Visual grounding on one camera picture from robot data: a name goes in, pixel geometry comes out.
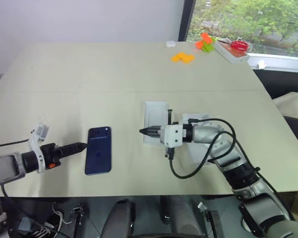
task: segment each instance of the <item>green foliage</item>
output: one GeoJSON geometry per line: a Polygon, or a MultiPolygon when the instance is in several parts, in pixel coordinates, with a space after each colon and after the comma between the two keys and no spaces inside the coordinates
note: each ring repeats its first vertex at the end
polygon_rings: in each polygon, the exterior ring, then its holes
{"type": "Polygon", "coordinates": [[[298,39],[287,41],[298,35],[298,0],[211,0],[211,7],[197,0],[187,39],[198,41],[201,32],[242,37],[257,53],[266,53],[268,45],[298,56],[298,39]],[[280,39],[271,40],[273,35],[280,39]]]}

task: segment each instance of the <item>blue smartphone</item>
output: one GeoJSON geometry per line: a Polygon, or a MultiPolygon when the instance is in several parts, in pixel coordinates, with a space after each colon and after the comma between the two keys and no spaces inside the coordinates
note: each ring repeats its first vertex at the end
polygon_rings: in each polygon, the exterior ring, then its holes
{"type": "Polygon", "coordinates": [[[111,129],[108,126],[88,131],[85,174],[96,175],[111,170],[111,129]]]}

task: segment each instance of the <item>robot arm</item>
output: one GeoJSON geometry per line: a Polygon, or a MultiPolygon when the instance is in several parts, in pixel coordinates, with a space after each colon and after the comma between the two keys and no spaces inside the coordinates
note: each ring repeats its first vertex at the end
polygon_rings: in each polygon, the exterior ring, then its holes
{"type": "MultiPolygon", "coordinates": [[[[45,140],[48,127],[39,124],[31,131],[29,146],[31,151],[20,154],[14,152],[0,156],[0,185],[25,177],[25,174],[37,171],[43,173],[61,165],[60,159],[83,151],[87,144],[74,143],[58,147],[54,143],[39,147],[45,140]]],[[[0,202],[0,238],[8,237],[6,230],[6,213],[2,211],[0,202]]]]}
{"type": "Polygon", "coordinates": [[[257,237],[298,238],[298,223],[291,221],[289,212],[266,180],[251,165],[238,141],[230,142],[225,135],[229,134],[234,138],[233,128],[231,127],[232,133],[226,132],[212,120],[214,119],[190,119],[188,124],[153,126],[140,132],[160,138],[167,148],[171,170],[180,179],[188,176],[179,176],[174,171],[174,148],[181,146],[183,142],[205,144],[213,157],[213,163],[225,176],[234,195],[242,202],[239,209],[252,233],[257,237]]]}

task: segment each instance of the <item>table surface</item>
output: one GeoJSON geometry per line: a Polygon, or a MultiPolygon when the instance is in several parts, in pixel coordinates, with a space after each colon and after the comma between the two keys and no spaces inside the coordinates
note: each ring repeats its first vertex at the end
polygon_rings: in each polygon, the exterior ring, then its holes
{"type": "MultiPolygon", "coordinates": [[[[231,64],[192,43],[35,44],[0,80],[0,144],[29,137],[38,122],[50,126],[44,143],[87,142],[90,128],[112,128],[112,170],[84,173],[86,151],[43,174],[6,185],[10,196],[68,197],[230,194],[215,165],[177,179],[164,148],[143,144],[144,102],[166,101],[175,119],[208,113],[229,121],[248,157],[278,191],[298,190],[298,142],[247,63],[231,64]],[[194,54],[185,64],[170,60],[194,54]]],[[[28,151],[27,144],[0,155],[28,151]]],[[[193,170],[186,147],[176,149],[179,174],[193,170]]]]}

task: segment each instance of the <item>white wall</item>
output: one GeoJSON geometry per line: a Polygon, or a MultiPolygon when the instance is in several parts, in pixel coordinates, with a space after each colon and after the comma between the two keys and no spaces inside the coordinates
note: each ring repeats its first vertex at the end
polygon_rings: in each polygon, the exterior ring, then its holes
{"type": "Polygon", "coordinates": [[[0,0],[0,73],[33,42],[177,40],[184,0],[0,0]]]}

